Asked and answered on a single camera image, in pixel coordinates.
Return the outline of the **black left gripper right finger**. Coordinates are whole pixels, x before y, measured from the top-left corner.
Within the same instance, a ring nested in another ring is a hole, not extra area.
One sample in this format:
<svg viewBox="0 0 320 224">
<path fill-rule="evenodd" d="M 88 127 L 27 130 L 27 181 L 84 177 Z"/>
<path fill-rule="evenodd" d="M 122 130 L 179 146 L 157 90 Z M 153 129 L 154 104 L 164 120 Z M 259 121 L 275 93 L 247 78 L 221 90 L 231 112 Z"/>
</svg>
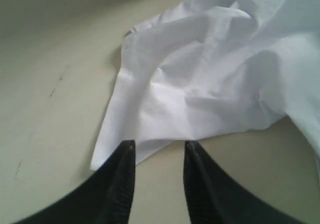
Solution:
<svg viewBox="0 0 320 224">
<path fill-rule="evenodd" d="M 232 179 L 198 141 L 184 146 L 183 186 L 192 224 L 298 224 Z"/>
</svg>

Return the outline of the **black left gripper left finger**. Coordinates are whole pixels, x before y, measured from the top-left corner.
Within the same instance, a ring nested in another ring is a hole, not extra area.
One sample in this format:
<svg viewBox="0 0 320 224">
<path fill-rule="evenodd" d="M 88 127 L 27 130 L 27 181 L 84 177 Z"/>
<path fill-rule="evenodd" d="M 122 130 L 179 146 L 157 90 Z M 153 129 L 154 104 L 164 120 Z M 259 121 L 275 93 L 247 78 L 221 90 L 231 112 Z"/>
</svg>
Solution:
<svg viewBox="0 0 320 224">
<path fill-rule="evenodd" d="M 122 141 L 75 190 L 22 219 L 21 224 L 127 224 L 136 180 L 136 144 Z"/>
</svg>

